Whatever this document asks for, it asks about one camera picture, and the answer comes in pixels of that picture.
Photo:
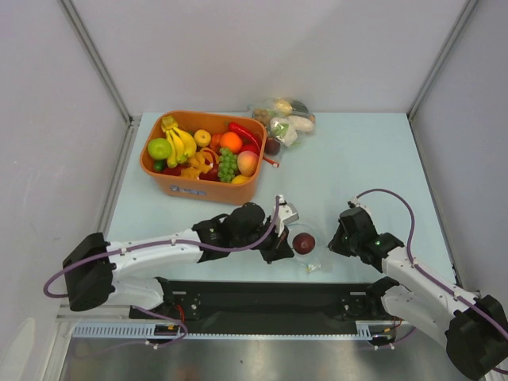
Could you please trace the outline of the dark red fake beet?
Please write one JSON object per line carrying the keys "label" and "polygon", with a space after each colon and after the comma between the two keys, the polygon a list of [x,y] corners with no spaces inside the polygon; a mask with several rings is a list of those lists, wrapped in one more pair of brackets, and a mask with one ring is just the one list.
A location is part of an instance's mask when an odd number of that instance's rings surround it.
{"label": "dark red fake beet", "polygon": [[292,240],[293,249],[299,255],[311,253],[316,245],[315,238],[309,233],[299,233]]}

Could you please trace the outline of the clear zip top bag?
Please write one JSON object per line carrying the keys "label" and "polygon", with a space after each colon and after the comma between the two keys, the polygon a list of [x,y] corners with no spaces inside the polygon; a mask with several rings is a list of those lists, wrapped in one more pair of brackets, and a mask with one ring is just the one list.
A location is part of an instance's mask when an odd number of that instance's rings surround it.
{"label": "clear zip top bag", "polygon": [[[292,240],[294,236],[296,236],[299,233],[309,233],[316,240],[314,250],[307,255],[299,255],[293,249]],[[294,252],[294,259],[305,268],[305,272],[307,274],[313,273],[329,274],[333,271],[333,262],[329,257],[328,249],[325,247],[324,239],[312,225],[306,224],[304,222],[294,222],[290,224],[288,243],[290,244]]]}

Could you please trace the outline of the red fake chili pepper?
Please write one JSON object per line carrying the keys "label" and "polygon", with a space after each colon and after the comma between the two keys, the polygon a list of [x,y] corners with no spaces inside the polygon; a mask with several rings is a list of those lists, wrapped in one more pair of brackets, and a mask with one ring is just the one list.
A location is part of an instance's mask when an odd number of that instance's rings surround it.
{"label": "red fake chili pepper", "polygon": [[253,144],[256,147],[257,152],[261,151],[260,141],[250,130],[246,129],[245,127],[239,125],[236,122],[230,122],[228,124],[228,130],[230,132],[236,133],[241,138],[247,139],[251,144]]}

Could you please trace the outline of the green fake pear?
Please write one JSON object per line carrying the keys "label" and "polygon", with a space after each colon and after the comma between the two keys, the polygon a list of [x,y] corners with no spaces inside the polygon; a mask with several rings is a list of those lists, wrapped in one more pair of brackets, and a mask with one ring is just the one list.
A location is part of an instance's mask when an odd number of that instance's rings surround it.
{"label": "green fake pear", "polygon": [[165,138],[156,138],[148,142],[148,154],[154,160],[166,160],[172,153],[173,148]]}

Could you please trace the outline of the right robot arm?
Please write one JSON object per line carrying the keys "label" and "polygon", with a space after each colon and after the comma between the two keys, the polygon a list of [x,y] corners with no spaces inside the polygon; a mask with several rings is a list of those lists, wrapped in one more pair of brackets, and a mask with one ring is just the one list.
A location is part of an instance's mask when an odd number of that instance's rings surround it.
{"label": "right robot arm", "polygon": [[507,317],[502,304],[431,275],[390,233],[378,233],[371,215],[354,206],[342,212],[329,250],[355,256],[383,277],[366,298],[374,318],[409,322],[443,347],[465,377],[479,380],[507,358]]}

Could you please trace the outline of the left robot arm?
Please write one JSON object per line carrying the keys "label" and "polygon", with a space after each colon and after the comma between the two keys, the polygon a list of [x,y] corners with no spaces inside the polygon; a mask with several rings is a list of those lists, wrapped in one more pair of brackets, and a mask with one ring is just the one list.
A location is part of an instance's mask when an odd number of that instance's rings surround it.
{"label": "left robot arm", "polygon": [[289,226],[298,212],[279,200],[271,216],[253,202],[165,237],[108,242],[102,233],[85,237],[63,261],[69,306],[74,312],[102,305],[130,305],[165,318],[175,308],[169,282],[149,272],[170,264],[200,264],[254,250],[267,264],[291,258]]}

